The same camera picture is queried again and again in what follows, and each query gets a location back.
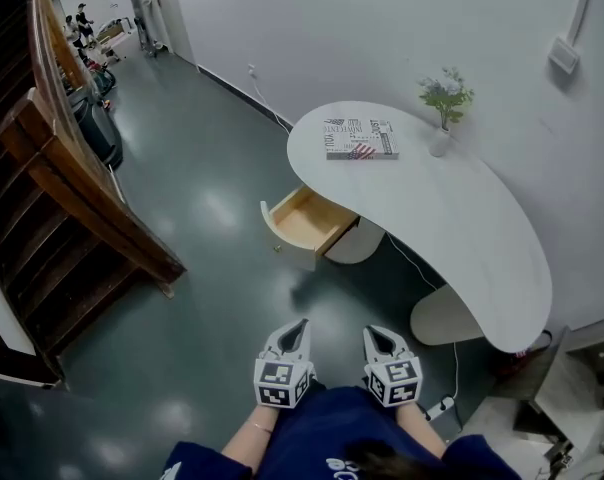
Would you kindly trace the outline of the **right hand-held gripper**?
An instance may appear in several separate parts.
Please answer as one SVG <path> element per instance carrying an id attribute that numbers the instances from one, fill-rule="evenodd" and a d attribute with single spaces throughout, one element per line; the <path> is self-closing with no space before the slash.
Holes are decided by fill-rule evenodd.
<path id="1" fill-rule="evenodd" d="M 416 402 L 423 372 L 405 339 L 387 328 L 367 325 L 363 343 L 366 387 L 373 397 L 385 408 Z"/>

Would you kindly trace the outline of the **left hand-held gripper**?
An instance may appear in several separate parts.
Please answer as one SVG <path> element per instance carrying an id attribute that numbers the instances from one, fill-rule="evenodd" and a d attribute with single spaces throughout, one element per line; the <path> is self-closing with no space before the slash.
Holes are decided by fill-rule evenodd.
<path id="1" fill-rule="evenodd" d="M 311 324 L 299 319 L 275 330 L 267 339 L 266 350 L 258 355 L 254 368 L 254 391 L 261 406 L 294 409 L 310 387 L 315 368 L 311 361 L 286 358 L 309 357 Z"/>

